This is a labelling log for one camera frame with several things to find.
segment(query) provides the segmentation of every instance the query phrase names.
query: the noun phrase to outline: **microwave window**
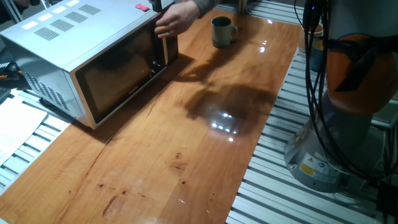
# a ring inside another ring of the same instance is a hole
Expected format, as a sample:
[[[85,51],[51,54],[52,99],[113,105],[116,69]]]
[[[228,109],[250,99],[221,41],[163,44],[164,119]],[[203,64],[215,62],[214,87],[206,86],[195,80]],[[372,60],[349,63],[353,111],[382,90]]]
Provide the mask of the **microwave window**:
[[[97,123],[149,81],[154,54],[150,29],[141,29],[76,73]]]

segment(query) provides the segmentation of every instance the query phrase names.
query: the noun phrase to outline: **mug handle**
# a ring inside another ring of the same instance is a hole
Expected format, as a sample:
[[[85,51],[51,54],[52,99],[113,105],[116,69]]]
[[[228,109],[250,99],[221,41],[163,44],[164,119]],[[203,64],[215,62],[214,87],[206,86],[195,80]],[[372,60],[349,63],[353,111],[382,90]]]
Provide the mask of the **mug handle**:
[[[232,34],[231,34],[231,41],[235,41],[236,38],[238,37],[238,28],[234,25],[231,25],[231,27],[234,28],[236,31],[235,37],[232,37]]]

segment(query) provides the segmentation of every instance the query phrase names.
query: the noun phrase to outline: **green mug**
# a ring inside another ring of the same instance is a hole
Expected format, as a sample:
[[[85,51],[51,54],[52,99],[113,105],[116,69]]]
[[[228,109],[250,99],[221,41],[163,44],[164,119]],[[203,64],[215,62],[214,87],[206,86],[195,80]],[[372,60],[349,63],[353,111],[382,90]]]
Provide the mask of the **green mug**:
[[[234,41],[238,36],[238,28],[232,25],[231,19],[219,16],[211,20],[211,39],[213,46],[217,48],[227,47],[231,41]]]

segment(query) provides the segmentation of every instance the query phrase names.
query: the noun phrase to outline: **microwave vent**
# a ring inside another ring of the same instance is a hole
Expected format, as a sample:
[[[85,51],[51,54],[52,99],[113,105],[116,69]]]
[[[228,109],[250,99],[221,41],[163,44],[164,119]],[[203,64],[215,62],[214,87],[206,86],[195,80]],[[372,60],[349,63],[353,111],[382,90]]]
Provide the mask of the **microwave vent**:
[[[39,82],[36,78],[30,76],[27,73],[26,73],[26,77],[27,77],[27,81],[29,82],[30,86],[33,89],[40,92],[44,96],[48,97],[48,99],[50,99],[51,103],[56,103],[56,104],[64,107],[67,111],[69,111],[69,108],[61,94],[52,90],[50,87],[45,86],[42,82]]]
[[[72,27],[74,27],[74,25],[70,24],[69,22],[65,22],[61,19],[58,19],[52,23],[50,23],[50,26],[53,26],[61,31],[68,31],[69,29],[71,29]]]
[[[48,40],[48,41],[50,41],[60,35],[59,33],[54,32],[47,27],[43,27],[43,28],[39,29],[38,31],[35,32],[35,34],[45,40]]]
[[[101,12],[100,9],[95,8],[94,6],[91,6],[89,4],[85,4],[84,6],[78,8],[80,11],[83,11],[87,14],[90,14],[92,16],[94,16],[95,14]]]
[[[79,14],[77,12],[71,12],[65,16],[66,18],[70,19],[71,21],[75,21],[77,23],[81,23],[88,19],[88,17],[83,16],[82,14]]]

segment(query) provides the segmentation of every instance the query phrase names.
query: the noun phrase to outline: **wooden tabletop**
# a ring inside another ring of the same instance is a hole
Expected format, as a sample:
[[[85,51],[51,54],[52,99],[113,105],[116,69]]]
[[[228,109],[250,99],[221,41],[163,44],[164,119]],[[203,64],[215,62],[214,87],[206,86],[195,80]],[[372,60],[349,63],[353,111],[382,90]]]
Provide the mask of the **wooden tabletop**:
[[[239,28],[227,49],[211,44],[216,16]],[[299,32],[211,11],[178,37],[180,58],[107,122],[94,131],[69,126],[0,197],[0,217],[224,223]]]

